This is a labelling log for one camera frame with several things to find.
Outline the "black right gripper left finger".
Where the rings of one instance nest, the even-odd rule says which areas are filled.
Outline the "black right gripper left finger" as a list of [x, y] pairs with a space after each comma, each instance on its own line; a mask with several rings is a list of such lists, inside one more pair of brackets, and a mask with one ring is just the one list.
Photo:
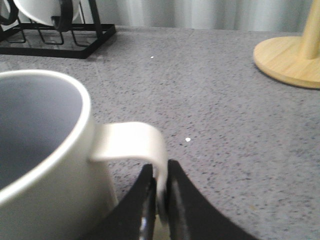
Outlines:
[[156, 181], [146, 164], [119, 204], [92, 231], [87, 240], [151, 240], [155, 227]]

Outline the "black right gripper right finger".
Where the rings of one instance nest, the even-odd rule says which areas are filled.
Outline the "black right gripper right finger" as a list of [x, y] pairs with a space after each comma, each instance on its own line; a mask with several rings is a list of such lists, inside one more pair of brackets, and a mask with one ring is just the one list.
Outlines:
[[199, 192], [180, 163], [168, 161], [167, 216], [172, 240], [255, 240]]

